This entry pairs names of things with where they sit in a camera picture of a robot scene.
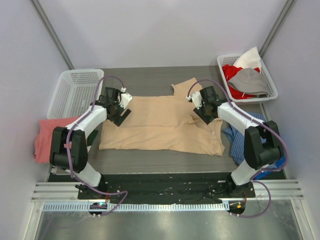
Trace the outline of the beige t-shirt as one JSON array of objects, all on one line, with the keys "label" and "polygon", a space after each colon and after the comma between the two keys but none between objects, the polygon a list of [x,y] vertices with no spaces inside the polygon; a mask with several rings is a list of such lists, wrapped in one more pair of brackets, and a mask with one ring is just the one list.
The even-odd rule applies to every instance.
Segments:
[{"label": "beige t-shirt", "polygon": [[102,124],[100,150],[173,150],[178,152],[222,156],[222,120],[206,124],[187,101],[188,90],[198,92],[202,86],[191,78],[172,85],[173,95],[134,96],[131,111],[120,126],[109,120]]}]

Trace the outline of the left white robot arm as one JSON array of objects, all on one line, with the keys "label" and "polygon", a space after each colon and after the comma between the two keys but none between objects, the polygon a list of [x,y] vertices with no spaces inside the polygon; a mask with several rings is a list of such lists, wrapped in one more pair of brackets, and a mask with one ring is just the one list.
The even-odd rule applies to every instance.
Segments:
[{"label": "left white robot arm", "polygon": [[108,185],[104,176],[88,163],[88,138],[106,120],[119,127],[131,113],[127,107],[132,99],[124,87],[106,87],[83,115],[52,132],[50,164],[79,179],[81,185],[76,187],[97,200],[106,195]]}]

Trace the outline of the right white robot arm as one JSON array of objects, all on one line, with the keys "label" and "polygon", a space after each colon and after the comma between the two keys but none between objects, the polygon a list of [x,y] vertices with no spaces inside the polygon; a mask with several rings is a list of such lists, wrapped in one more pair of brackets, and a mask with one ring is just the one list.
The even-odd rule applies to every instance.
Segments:
[{"label": "right white robot arm", "polygon": [[228,97],[221,98],[213,86],[187,93],[187,100],[194,104],[193,111],[206,123],[218,117],[236,128],[244,137],[244,160],[226,178],[226,193],[233,198],[260,172],[269,170],[284,157],[284,147],[274,121],[262,121],[240,109]]}]

